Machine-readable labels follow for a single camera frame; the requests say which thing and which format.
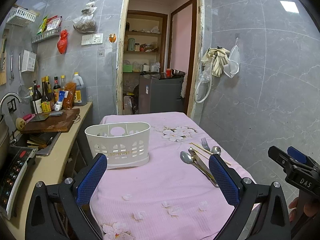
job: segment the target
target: pink tablecloth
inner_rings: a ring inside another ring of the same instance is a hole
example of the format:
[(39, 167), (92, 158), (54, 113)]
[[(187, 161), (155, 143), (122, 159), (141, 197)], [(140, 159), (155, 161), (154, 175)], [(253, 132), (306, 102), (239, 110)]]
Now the pink tablecloth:
[[(200, 171), (182, 162), (180, 152), (203, 137), (210, 147), (217, 142), (183, 113), (110, 115), (101, 123), (137, 121), (151, 125), (149, 162), (107, 170), (90, 201), (104, 239), (213, 239), (234, 208)], [(221, 157), (242, 178), (252, 178), (223, 149)]]

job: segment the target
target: red plastic bag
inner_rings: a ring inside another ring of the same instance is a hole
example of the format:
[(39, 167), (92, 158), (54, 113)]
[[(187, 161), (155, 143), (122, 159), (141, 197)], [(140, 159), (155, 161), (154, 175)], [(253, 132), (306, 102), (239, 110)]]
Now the red plastic bag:
[(61, 31), (60, 40), (58, 41), (58, 44), (57, 44), (58, 51), (60, 52), (60, 54), (64, 54), (67, 50), (67, 44), (68, 44), (67, 36), (68, 36), (67, 30)]

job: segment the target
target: beige countertop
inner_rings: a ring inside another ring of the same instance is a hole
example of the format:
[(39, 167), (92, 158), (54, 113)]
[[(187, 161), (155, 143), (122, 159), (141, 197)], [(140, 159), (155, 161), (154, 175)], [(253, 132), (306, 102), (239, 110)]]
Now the beige countertop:
[(19, 195), (17, 196), (17, 217), (12, 217), (10, 220), (7, 220), (3, 217), (4, 223), (17, 240), (25, 239), (24, 233), (27, 212), (36, 182), (41, 180), (46, 185), (57, 184), (61, 182), (67, 163), (67, 158), (70, 154), (80, 126), (91, 107), (92, 102), (88, 102), (85, 106), (75, 107), (80, 108), (79, 114), (81, 120), (77, 123), (74, 123), (69, 132), (60, 134), (49, 156), (36, 157), (36, 164), (30, 168), (23, 179), (23, 183), (19, 189)]

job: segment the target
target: red button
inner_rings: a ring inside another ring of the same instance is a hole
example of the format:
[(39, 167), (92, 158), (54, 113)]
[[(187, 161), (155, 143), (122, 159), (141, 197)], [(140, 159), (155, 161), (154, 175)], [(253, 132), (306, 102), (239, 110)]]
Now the red button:
[(20, 154), (20, 158), (22, 158), (26, 154), (26, 151), (22, 151)]

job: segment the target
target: pink wall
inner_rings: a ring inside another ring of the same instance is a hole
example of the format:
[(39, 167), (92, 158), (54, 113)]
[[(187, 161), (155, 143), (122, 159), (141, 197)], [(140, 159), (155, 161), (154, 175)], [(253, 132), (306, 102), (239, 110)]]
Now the pink wall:
[(170, 68), (188, 73), (192, 5), (173, 16)]

